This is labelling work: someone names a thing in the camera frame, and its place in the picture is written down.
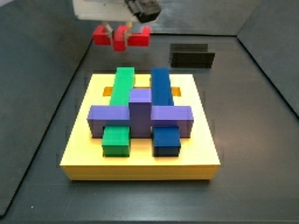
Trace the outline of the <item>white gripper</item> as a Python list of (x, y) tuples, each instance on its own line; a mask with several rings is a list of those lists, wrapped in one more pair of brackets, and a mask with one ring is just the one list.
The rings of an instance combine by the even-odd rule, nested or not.
[(114, 29), (107, 21), (126, 22), (125, 37), (133, 35), (134, 22), (138, 21), (127, 8), (126, 0), (73, 0), (75, 16), (81, 20), (103, 21), (107, 35), (114, 35)]

